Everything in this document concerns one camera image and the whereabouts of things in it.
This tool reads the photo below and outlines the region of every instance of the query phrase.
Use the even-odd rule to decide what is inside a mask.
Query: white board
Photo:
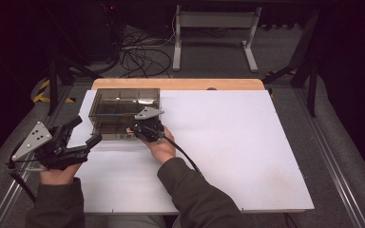
[[[68,147],[84,144],[96,91],[89,90]],[[314,209],[267,91],[163,90],[162,122],[206,180],[243,212]],[[87,213],[177,212],[157,178],[160,165],[139,140],[102,141],[77,173]]]

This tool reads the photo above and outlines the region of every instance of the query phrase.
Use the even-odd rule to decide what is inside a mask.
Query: box
[[[100,88],[88,115],[92,133],[102,134],[103,140],[134,138],[127,129],[145,107],[160,108],[158,88]]]

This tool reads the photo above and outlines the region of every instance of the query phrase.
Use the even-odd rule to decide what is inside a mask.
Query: dark sleeve
[[[26,227],[85,227],[80,180],[64,185],[40,184],[34,208],[26,214]]]
[[[235,202],[190,169],[183,159],[165,162],[158,177],[181,213],[182,227],[248,226]]]

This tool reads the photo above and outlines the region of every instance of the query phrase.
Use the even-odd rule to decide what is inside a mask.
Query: wooden edge
[[[159,88],[162,90],[265,90],[260,79],[97,79],[98,88]]]

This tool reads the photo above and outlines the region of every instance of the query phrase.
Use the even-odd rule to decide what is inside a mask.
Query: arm
[[[167,128],[164,133],[173,140]],[[162,139],[146,145],[163,164],[158,177],[181,213],[182,227],[247,227],[233,200],[190,169],[183,159],[175,158],[175,148],[169,142]]]
[[[41,173],[34,208],[26,214],[26,227],[85,227],[81,182],[74,178],[80,166]]]

